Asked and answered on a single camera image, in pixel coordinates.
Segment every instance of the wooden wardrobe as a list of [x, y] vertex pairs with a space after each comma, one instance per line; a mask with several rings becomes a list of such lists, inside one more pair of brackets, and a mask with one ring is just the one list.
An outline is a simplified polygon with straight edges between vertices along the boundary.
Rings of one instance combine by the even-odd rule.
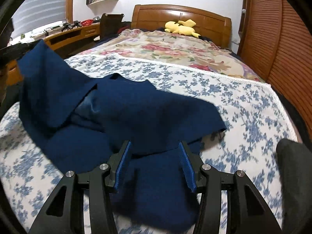
[[282, 93], [312, 137], [312, 36], [286, 0], [249, 0], [238, 55]]

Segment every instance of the wooden bed frame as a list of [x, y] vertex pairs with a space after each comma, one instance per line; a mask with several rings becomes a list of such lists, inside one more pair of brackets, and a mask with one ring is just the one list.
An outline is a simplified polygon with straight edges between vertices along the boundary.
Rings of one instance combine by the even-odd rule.
[[192, 19], [197, 33], [210, 38], [221, 48], [229, 47], [231, 19], [196, 8], [169, 5], [147, 4], [136, 5], [133, 11], [131, 28], [156, 30], [164, 27], [168, 21], [186, 21]]

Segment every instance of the pikachu plush toy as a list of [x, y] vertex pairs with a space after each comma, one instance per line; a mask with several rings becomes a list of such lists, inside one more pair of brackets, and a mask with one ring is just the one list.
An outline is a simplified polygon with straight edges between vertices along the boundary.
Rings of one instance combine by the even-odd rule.
[[198, 38], [200, 35], [195, 33], [195, 30], [192, 28], [196, 23], [189, 19], [187, 21], [169, 21], [165, 24], [165, 32], [167, 33], [178, 33], [185, 36], [194, 36]]

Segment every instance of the red basket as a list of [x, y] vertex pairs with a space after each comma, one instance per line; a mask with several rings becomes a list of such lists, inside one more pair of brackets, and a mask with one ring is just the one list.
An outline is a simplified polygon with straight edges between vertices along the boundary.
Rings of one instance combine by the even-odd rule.
[[81, 22], [82, 26], [90, 26], [92, 23], [93, 23], [93, 19], [88, 19], [88, 20]]

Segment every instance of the metal screw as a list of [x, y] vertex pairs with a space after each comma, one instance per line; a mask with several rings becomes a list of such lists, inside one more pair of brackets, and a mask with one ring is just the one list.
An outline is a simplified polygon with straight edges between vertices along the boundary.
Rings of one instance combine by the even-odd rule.
[[237, 171], [236, 174], [240, 177], [244, 177], [246, 173], [244, 173], [243, 171]]
[[70, 177], [74, 176], [74, 174], [75, 173], [73, 171], [68, 171], [68, 172], [66, 172], [66, 177], [70, 178]]
[[99, 166], [99, 168], [100, 168], [101, 170], [106, 170], [108, 167], [109, 167], [109, 166], [108, 166], [108, 164], [106, 164], [106, 163], [103, 163], [103, 164], [101, 164], [101, 165]]
[[211, 166], [208, 165], [208, 164], [203, 164], [203, 165], [202, 165], [202, 168], [203, 168], [204, 170], [208, 171], [208, 170], [211, 169]]

